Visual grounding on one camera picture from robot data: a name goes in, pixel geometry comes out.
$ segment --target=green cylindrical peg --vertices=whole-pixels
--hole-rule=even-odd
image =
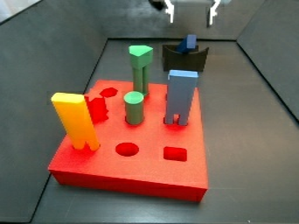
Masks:
[[[144,95],[136,91],[128,92],[125,101],[125,121],[136,125],[144,120]]]

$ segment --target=yellow block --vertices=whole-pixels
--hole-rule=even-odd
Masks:
[[[80,150],[88,143],[94,151],[98,148],[98,140],[82,94],[56,93],[50,101],[73,148]]]

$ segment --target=table surface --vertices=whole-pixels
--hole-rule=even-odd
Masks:
[[[149,82],[166,83],[162,44],[109,40],[88,84],[130,81],[130,45],[153,48]],[[32,223],[218,223],[299,221],[297,122],[234,42],[209,47],[200,106],[209,190],[200,204],[61,186],[50,178]]]

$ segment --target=circular hole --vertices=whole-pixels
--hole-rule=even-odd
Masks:
[[[132,157],[138,152],[138,148],[133,143],[120,143],[116,146],[116,153],[122,157]]]

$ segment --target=red pegboard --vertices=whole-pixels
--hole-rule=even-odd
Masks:
[[[65,136],[50,161],[50,174],[61,185],[200,201],[208,176],[197,89],[188,125],[165,125],[166,86],[149,84],[144,122],[130,126],[122,97],[133,84],[100,80],[93,91],[100,93],[105,88],[117,92],[106,98],[108,119],[94,125],[100,148],[73,150]]]

